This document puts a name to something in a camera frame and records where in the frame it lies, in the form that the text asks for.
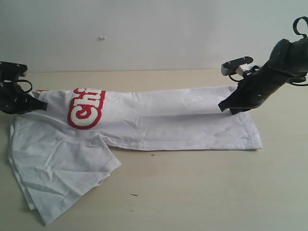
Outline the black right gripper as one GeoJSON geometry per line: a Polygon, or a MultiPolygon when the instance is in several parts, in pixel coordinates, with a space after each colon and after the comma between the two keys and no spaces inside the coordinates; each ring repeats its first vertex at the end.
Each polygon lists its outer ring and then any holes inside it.
{"type": "Polygon", "coordinates": [[[222,112],[229,110],[232,115],[236,115],[261,106],[285,84],[285,74],[263,66],[246,80],[247,82],[237,89],[236,96],[230,95],[218,104],[222,112]]]}

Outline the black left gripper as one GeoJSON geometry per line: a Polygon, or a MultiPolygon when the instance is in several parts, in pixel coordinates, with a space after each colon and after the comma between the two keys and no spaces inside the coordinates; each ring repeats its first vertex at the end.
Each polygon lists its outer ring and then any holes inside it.
{"type": "Polygon", "coordinates": [[[1,80],[0,81],[0,110],[6,114],[25,114],[30,111],[46,111],[48,104],[40,101],[28,93],[33,89],[32,83],[28,80],[1,80]],[[18,84],[25,82],[30,85],[26,91],[18,84]]]}

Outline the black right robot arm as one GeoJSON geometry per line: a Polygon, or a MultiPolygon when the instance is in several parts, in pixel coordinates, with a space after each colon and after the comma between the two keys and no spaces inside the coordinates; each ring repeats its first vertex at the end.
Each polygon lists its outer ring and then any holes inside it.
{"type": "Polygon", "coordinates": [[[291,43],[286,39],[273,48],[269,60],[262,66],[245,56],[221,65],[223,76],[240,75],[236,90],[218,104],[221,111],[230,110],[235,115],[261,106],[281,86],[306,86],[308,73],[308,40],[291,43]]]}

